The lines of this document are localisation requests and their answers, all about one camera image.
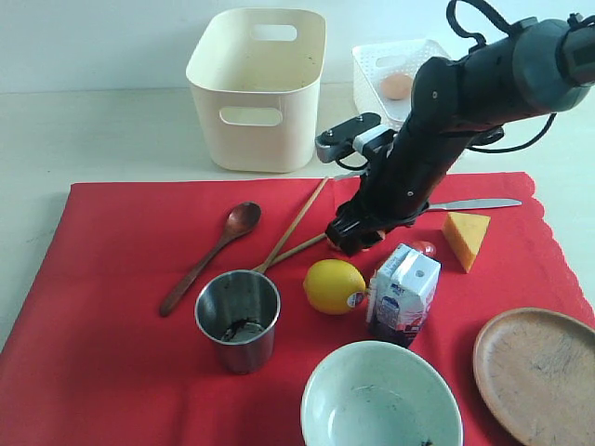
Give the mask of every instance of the white tabletop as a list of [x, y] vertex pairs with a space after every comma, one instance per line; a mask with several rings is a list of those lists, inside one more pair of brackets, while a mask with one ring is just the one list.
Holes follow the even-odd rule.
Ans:
[[[452, 172], [525, 171], [585, 295], [595, 305], [595, 94], [558, 116], [535, 146], [501, 155], [465, 153]], [[323, 85], [319, 129], [357, 114], [350, 85]], [[545, 123], [507, 127], [516, 145]], [[344, 174], [315, 157], [277, 177]], [[259, 177], [225, 171], [205, 149], [188, 89], [0, 95], [0, 345], [16, 320], [64, 208], [70, 185]]]

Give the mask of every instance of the chopsticks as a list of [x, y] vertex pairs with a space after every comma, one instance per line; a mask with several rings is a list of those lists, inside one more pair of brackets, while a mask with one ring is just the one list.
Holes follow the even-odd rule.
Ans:
[[283, 245], [285, 244], [285, 242], [287, 241], [287, 239], [289, 238], [291, 233], [294, 231], [294, 229], [299, 224], [301, 219], [304, 217], [306, 212], [308, 212], [308, 209], [310, 209], [310, 207], [312, 206], [312, 204], [314, 203], [316, 198], [318, 198], [318, 195], [320, 195], [320, 192], [323, 190], [323, 187], [326, 184], [326, 182], [329, 180], [329, 178], [330, 177], [324, 177], [321, 180], [321, 182], [318, 185], [318, 187], [316, 188], [316, 190], [312, 193], [312, 195], [310, 196], [310, 198], [308, 199], [306, 204], [304, 204], [304, 206], [299, 211], [299, 214], [297, 214], [296, 218], [294, 218], [294, 221], [291, 223], [289, 228], [287, 228], [287, 230], [285, 231], [285, 234], [283, 235], [283, 237], [281, 237], [279, 242], [277, 242], [277, 244], [275, 244], [275, 246], [272, 248], [271, 253], [269, 254], [269, 256], [267, 256], [266, 260], [263, 263], [261, 263], [260, 265], [258, 265], [257, 267], [255, 267], [254, 271], [264, 274], [264, 272], [268, 269], [269, 266], [279, 263], [282, 260], [285, 260], [286, 258], [292, 256], [293, 254], [298, 253], [299, 251], [302, 251], [302, 250], [308, 248], [309, 246], [312, 246], [313, 244], [319, 242], [320, 240], [322, 240], [324, 238], [324, 234], [319, 234], [316, 237], [309, 239], [308, 241], [302, 243], [301, 245], [296, 246], [295, 248], [290, 249], [289, 251], [287, 251], [277, 257], [277, 254], [279, 253], [279, 251], [281, 250], [281, 248], [283, 247]]

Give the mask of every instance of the yellow cheese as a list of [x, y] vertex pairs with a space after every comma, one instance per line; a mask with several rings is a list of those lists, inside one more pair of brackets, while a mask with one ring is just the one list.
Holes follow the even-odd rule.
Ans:
[[471, 270], [480, 252], [483, 237], [490, 224], [489, 216], [449, 212], [443, 225], [444, 238], [466, 272]]

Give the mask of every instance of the white storage bin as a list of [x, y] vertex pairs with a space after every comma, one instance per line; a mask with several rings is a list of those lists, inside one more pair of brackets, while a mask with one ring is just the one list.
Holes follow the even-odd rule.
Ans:
[[404, 40], [385, 44], [356, 46], [353, 55], [353, 100], [359, 113], [374, 112], [382, 124], [398, 130], [411, 111], [411, 99], [386, 99], [380, 82], [396, 72], [416, 77], [417, 70], [433, 56], [448, 58], [432, 40]]
[[186, 76], [216, 164], [282, 173], [310, 161], [325, 45], [311, 11], [238, 8], [211, 20]]

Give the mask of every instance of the butter knife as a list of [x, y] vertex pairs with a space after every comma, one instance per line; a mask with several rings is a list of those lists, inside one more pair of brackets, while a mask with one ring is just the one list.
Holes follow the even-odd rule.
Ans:
[[495, 207], [519, 206], [522, 202], [511, 198], [476, 198], [458, 202], [430, 204], [428, 211], [464, 211], [469, 209], [492, 209]]

